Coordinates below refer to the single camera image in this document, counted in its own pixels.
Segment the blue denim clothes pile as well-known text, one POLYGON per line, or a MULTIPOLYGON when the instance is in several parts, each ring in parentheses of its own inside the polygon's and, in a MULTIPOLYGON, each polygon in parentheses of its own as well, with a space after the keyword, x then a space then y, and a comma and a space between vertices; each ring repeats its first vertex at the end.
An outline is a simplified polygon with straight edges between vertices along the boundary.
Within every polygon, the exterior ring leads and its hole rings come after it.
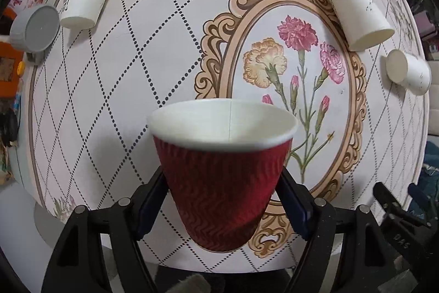
MULTIPOLYGON (((417 188, 438 203, 438 146, 431 141, 426 143, 423 165, 417 181, 417 188)), ((420 219, 428 219, 426 211, 412 199, 409 212, 420 219)))

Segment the orange box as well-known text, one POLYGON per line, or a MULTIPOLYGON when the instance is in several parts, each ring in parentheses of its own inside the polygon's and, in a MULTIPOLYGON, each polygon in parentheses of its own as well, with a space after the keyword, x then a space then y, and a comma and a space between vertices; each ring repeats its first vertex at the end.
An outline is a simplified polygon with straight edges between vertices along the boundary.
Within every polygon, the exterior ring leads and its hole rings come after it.
POLYGON ((17 51, 10 44, 0 45, 1 77, 0 98, 13 98, 19 85, 17 69, 23 60, 24 52, 17 51))

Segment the red ripple paper cup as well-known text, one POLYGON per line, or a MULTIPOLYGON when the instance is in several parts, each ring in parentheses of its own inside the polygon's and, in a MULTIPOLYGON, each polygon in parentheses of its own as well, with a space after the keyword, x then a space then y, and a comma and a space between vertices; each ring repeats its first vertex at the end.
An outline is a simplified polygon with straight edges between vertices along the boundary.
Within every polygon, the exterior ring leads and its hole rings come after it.
POLYGON ((298 121, 267 103, 216 98, 174 103, 147 128, 187 233, 229 252, 249 241, 275 191, 298 121))

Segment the floral patterned tablecloth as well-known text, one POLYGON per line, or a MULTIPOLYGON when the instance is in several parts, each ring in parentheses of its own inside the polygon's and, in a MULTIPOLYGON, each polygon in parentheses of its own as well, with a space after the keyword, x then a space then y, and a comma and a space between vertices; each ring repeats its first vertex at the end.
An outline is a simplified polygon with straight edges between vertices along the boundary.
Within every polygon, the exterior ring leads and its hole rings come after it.
POLYGON ((407 206, 428 98, 392 83, 385 57, 423 50, 406 0, 373 1, 395 33, 354 52, 329 0, 107 0, 92 29, 60 29, 32 73, 32 194, 60 221, 109 207, 159 166, 152 111, 231 97, 296 114, 287 167, 314 196, 380 219, 383 182, 407 206))

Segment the grey mug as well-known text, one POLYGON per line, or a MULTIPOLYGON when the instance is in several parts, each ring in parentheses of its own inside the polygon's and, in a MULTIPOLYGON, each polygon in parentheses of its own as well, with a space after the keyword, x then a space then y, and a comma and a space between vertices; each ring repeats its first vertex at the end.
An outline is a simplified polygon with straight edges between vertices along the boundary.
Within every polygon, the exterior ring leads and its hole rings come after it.
POLYGON ((17 51, 23 51, 30 65, 38 66, 45 58, 46 50, 55 40, 60 28, 57 9, 40 4, 23 10, 10 28, 9 43, 17 51))

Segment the white paper cup centre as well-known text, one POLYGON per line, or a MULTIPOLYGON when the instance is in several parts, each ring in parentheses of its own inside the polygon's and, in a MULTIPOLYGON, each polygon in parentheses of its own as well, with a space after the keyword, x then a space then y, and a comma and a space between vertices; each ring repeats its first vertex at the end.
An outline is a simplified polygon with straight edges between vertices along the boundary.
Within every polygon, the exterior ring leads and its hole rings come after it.
POLYGON ((364 51, 390 39, 394 28, 373 0, 329 0, 349 49, 364 51))

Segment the white paper cup right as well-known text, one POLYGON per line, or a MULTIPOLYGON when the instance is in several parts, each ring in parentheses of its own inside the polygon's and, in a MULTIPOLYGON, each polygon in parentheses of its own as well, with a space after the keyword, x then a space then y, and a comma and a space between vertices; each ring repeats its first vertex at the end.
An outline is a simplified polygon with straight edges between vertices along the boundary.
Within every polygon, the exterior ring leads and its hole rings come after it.
POLYGON ((432 73, 427 61, 394 49, 387 55, 385 64, 387 75, 393 83, 417 96, 423 96, 429 90, 432 73))

